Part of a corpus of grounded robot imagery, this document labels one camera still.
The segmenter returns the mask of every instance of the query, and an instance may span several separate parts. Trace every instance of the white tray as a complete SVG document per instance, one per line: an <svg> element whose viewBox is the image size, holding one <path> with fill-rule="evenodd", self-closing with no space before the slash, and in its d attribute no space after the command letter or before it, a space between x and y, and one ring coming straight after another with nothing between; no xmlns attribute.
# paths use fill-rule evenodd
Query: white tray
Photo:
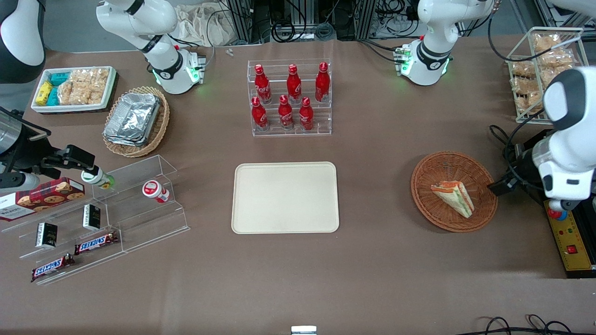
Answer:
<svg viewBox="0 0 596 335"><path fill-rule="evenodd" d="M337 173L330 162L241 164L234 178L236 234L334 232Z"/></svg>
<svg viewBox="0 0 596 335"><path fill-rule="evenodd" d="M62 73L62 72L71 72L72 70L76 69L85 69L90 70L94 67L106 67L110 69L110 74L108 75L108 81L105 84L104 89L104 96L101 98L101 103L99 104L90 104L90 105L68 105L68 106L40 106L35 103L35 97L37 96L41 85L48 80L49 76L53 73ZM40 113L40 114L70 114L70 113L84 113L94 110L102 110L108 106L108 102L110 101L110 96L112 92L112 88L114 86L114 81L116 80L116 69L112 66L89 66L89 67L64 67L62 69L47 69L44 70L41 74L41 78L38 82L38 86L35 89L35 95L31 101L31 109Z"/></svg>

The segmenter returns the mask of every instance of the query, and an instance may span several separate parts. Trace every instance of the wicker basket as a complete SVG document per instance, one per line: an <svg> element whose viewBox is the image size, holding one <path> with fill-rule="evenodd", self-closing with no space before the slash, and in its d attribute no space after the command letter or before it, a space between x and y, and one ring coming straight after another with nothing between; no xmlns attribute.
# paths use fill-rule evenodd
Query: wicker basket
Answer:
<svg viewBox="0 0 596 335"><path fill-rule="evenodd" d="M153 87L138 87L133 88L127 93L140 93L140 94L147 94L151 93L160 98L161 104L159 106L158 115L155 119L155 123L153 124L153 129L151 130L151 134L149 135L149 142L142 147L133 147L131 145L122 145L122 144L115 144L112 142L108 142L107 139L104 137L104 143L108 147L108 149L119 155L123 155L125 157L135 158L144 156L157 148L159 142L162 141L163 135L166 133L167 123L170 120L170 107L167 105L166 97L164 97L163 93L161 93L158 89ZM105 124L107 125L110 121L112 114L114 114L114 110L116 106L120 102L120 99L124 94L118 98L118 100L112 105L110 110L110 114L108 114L107 120Z"/></svg>
<svg viewBox="0 0 596 335"><path fill-rule="evenodd" d="M474 204L469 219L464 218L436 196L430 186L440 181L464 183ZM452 232L481 229L495 216L497 199L486 187L493 183L488 171L473 158L454 151L440 151L423 158L412 174L411 190L416 206L433 224Z"/></svg>

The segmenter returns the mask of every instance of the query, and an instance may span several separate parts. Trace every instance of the wire basket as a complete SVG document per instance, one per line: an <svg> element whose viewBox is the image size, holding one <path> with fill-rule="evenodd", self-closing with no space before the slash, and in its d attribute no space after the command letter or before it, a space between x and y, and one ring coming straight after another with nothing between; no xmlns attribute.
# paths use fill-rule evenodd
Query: wire basket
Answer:
<svg viewBox="0 0 596 335"><path fill-rule="evenodd" d="M159 99L161 100L161 104L159 105L159 110L157 111L158 115L155 119L155 123L153 124L153 129L151 130L151 134L149 135L149 141L147 142L146 145L143 145L142 147L134 147L131 145L116 144L116 143L109 142L104 137L105 146L114 154L123 155L123 156L129 157L129 158L136 158L136 157L141 157L141 156L144 156L144 155L152 152L153 150L155 150L157 148L159 143L162 141L163 136L166 133L167 123L170 120L170 107L167 104L166 97L158 89L153 88L153 87L147 87L147 86L133 88L130 91L128 91L127 93L124 93L123 95L121 95L120 98L118 98L118 100L112 105L110 114L108 114L107 119L105 120L106 125L108 124L108 122L110 121L110 118L114 114L114 110L116 109L116 106L120 102L120 99L122 99L122 97L124 97L124 95L128 94L128 93L153 94L153 95L159 97Z"/></svg>
<svg viewBox="0 0 596 335"><path fill-rule="evenodd" d="M558 38L560 39L559 43L563 43L563 42L574 40L574 39L576 39L577 41L569 43L564 46L561 46L561 47L557 48L556 50L566 49L566 50L569 50L570 52L572 52L574 55L573 64L572 64L573 67L587 66L588 58L586 56L586 52L583 48L583 43L581 40L582 32L583 32L583 28L533 27L517 43L515 48L513 48L513 50L511 50L511 52L508 54L507 57L512 58L512 59L523 59L523 58L534 56L539 53L535 49L535 43L534 43L535 36L557 35ZM532 60L533 73L535 75L536 86L537 86L537 91L535 92L536 93L535 98L530 99L526 94L519 94L518 92L516 92L513 85L511 87L511 92L513 93L513 99L514 99L514 102L516 103L516 122L519 122L519 123L524 122L525 120L527 120L527 118L529 116L538 112L542 108L542 99L544 96L544 92L546 91L549 83L545 82L543 79L542 74L546 69L540 65L540 63L538 61L539 59L540 59L540 57L534 58ZM514 74L514 69L513 69L514 63L516 63L516 62L507 61L506 63L507 63L507 67L509 70L510 82L513 83L513 81L516 77L519 78L518 76L516 76ZM531 101L531 103L528 104L527 106L520 106L519 102L524 101L524 99L526 99L526 101ZM542 114L536 116L531 121L529 121L529 123L551 125L552 121L548 118L548 116L545 113L542 113Z"/></svg>
<svg viewBox="0 0 596 335"><path fill-rule="evenodd" d="M466 219L435 195L430 187L441 181L461 181L474 204ZM495 216L496 196L487 188L494 180L476 160L455 151L440 151L423 158L412 173L414 202L433 224L452 232L470 232L486 226Z"/></svg>

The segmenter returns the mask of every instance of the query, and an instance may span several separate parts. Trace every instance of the acrylic bottle rack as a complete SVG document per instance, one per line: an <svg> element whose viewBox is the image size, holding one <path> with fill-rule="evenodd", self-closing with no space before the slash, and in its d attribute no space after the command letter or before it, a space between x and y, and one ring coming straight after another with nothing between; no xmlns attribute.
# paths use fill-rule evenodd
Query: acrylic bottle rack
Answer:
<svg viewBox="0 0 596 335"><path fill-rule="evenodd" d="M149 244L190 229L182 206L176 201L172 179L178 171L161 156L121 167L109 172L116 181L110 190L86 186L87 198L57 206L49 213L41 212L20 221L3 222L2 232L18 233L20 258L34 260L35 265L23 268L23 278L29 278L33 267L43 266L66 253L74 254L75 244L116 231L119 241L80 255L75 263L59 271L38 278L35 283L46 285L62 280L93 266L123 256ZM158 203L143 195L143 184L155 179L170 191L166 203ZM83 207L93 204L101 210L101 229L90 231L82 226ZM35 247L37 226L47 222L58 226L56 247Z"/></svg>
<svg viewBox="0 0 596 335"><path fill-rule="evenodd" d="M329 64L329 77L331 84L329 86L329 102L319 103L315 100L315 79L319 73L319 64L324 61ZM271 85L271 103L264 104L267 119L269 120L268 131L258 131L251 115L252 106L250 100L257 96L257 90L254 86L254 66L260 64L265 70L269 83ZM286 81L288 79L288 66L296 64L298 67L298 75L302 81L302 96L311 99L311 107L314 112L314 127L309 132L304 132L300 128L300 106L292 106L292 118L294 120L294 129L284 130L281 127L280 115L278 114L278 107L280 105L280 95L288 94ZM254 137L266 136L317 136L317 135L331 135L331 105L333 101L333 75L331 68L331 60L328 58L317 58L307 60L262 60L249 61L247 68L247 83L249 91L248 99L248 116L250 118L250 125Z"/></svg>

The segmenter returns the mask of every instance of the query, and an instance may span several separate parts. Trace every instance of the table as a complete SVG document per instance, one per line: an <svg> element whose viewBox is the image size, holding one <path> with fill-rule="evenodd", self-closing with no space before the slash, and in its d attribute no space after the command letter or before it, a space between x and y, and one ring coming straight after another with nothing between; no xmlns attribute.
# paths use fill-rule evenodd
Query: table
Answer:
<svg viewBox="0 0 596 335"><path fill-rule="evenodd" d="M505 52L519 36L496 38ZM190 231L47 287L34 264L0 235L0 329L11 334L455 334L485 317L527 326L524 315L594 332L593 280L564 280L544 210L521 191L499 199L494 220L467 234L434 227L412 201L416 163L440 150L505 171L488 132L516 126L502 62L485 38L462 38L439 83L415 86L356 42L218 49L205 84L168 95L172 116L154 152L179 171L176 198ZM248 60L333 59L334 131L328 137L253 138ZM47 67L111 65L117 95L155 85L140 52L53 52ZM26 118L112 170L134 162L101 139L105 113ZM527 125L526 140L540 130ZM337 166L340 228L332 234L237 235L230 228L234 169L241 163L330 161ZM65 172L76 176L76 172Z"/></svg>

